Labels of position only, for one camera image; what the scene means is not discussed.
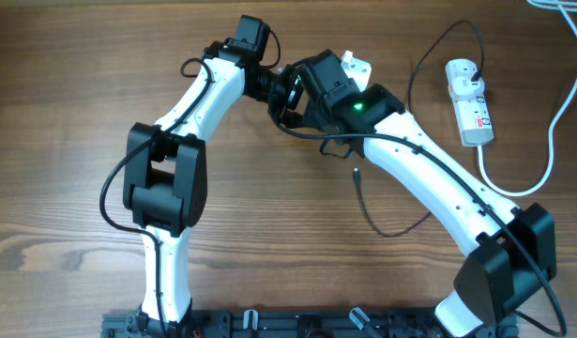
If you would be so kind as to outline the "teal screen smartphone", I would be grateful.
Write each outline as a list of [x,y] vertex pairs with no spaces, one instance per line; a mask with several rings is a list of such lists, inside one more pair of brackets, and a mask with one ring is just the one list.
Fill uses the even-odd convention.
[[298,102],[302,96],[303,87],[301,83],[301,78],[297,76],[293,81],[292,89],[290,90],[288,100],[287,100],[287,108],[290,110],[295,110],[298,105]]

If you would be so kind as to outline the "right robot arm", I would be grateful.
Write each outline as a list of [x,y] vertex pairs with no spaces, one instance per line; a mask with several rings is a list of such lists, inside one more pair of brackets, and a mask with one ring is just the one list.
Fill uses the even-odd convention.
[[434,309],[453,337],[501,323],[544,290],[559,324],[565,317],[550,285],[556,275],[554,220],[541,205],[520,209],[480,183],[442,150],[401,101],[379,84],[358,85],[326,50],[299,66],[311,99],[305,118],[318,138],[347,144],[399,180],[445,226],[465,257],[453,289]]

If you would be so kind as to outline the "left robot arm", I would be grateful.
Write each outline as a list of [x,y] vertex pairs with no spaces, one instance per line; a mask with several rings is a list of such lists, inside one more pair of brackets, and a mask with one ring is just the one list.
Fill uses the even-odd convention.
[[271,28],[241,16],[235,35],[215,41],[198,58],[200,70],[170,112],[129,132],[123,204],[144,240],[146,294],[141,311],[166,326],[190,315],[188,244],[207,198],[206,144],[243,96],[294,106],[302,94],[262,65]]

